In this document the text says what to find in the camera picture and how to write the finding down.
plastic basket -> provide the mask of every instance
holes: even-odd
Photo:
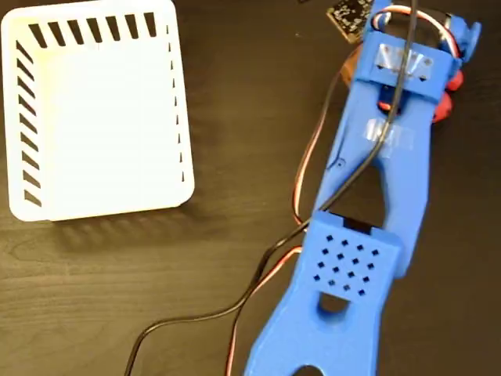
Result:
[[[175,7],[102,0],[2,21],[9,203],[23,221],[178,206],[193,163]]]

wooden table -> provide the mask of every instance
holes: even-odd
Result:
[[[0,13],[39,3],[4,0]],[[293,226],[295,168],[328,81],[350,49],[324,16],[329,5],[177,1],[196,170],[196,193],[181,208],[19,222],[9,211],[2,132],[1,375],[121,375],[135,336],[150,321],[203,313],[240,296],[264,248]],[[501,14],[495,5],[440,4],[485,29],[451,118],[434,130],[430,205],[409,275],[387,303],[382,376],[499,373]],[[346,92],[338,88],[313,158],[305,211]],[[381,200],[371,171],[336,212],[380,222]],[[235,375],[292,268],[246,308]],[[231,322],[158,331],[145,342],[135,374],[222,375]]]

